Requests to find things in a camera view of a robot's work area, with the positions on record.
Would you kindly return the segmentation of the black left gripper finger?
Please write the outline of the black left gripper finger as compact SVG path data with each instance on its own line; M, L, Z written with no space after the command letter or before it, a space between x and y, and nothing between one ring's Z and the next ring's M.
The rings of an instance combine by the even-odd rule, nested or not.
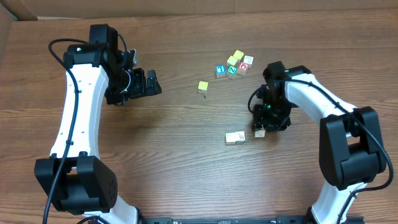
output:
M125 96L122 93L108 93L107 104L108 105L124 105L126 102Z
M149 70L147 72L147 96L154 96L162 93L162 88L157 80L156 72Z

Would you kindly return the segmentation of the red I letter block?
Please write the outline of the red I letter block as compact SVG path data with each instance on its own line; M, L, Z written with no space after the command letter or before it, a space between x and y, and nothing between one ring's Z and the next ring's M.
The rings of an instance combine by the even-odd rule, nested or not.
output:
M266 130L265 129L257 129L254 132L254 137L255 138L264 138L266 135Z

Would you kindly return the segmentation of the yellow S letter block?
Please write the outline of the yellow S letter block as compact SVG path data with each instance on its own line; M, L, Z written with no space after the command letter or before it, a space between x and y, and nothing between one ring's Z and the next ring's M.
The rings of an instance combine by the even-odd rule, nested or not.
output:
M236 134L236 144L245 143L246 137L244 131L237 131L235 132L235 134Z

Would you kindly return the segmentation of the yellow G letter block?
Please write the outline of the yellow G letter block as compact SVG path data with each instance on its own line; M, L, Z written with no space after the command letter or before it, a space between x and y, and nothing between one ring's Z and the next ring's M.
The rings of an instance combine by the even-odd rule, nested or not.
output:
M236 144L236 133L226 133L225 134L225 143L227 145Z

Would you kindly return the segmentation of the yellow K letter block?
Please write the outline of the yellow K letter block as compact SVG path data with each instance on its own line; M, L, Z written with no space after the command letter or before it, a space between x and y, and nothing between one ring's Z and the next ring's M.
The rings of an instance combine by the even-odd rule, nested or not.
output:
M207 93L208 91L208 82L200 81L198 84L198 92L199 93Z

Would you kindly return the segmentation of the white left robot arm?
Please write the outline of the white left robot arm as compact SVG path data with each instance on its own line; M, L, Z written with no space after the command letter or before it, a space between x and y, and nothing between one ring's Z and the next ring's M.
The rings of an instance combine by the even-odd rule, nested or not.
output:
M47 194L43 222L51 208L82 215L87 223L145 222L140 210L119 195L116 174L98 149L103 103L122 106L162 91L155 71L139 68L136 50L119 49L123 43L116 29L96 24L88 40L70 39L58 58L67 78L62 120L49 157L34 167Z

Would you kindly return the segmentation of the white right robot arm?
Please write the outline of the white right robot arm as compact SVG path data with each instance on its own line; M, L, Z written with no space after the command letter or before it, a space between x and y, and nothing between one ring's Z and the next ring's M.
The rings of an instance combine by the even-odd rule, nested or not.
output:
M278 217L276 222L363 223L363 218L347 216L357 195L385 189L394 178L376 111L341 100L303 65L270 63L263 77L265 84L252 94L262 102L248 107L255 137L286 130L292 108L303 109L320 128L319 166L325 179L304 216Z

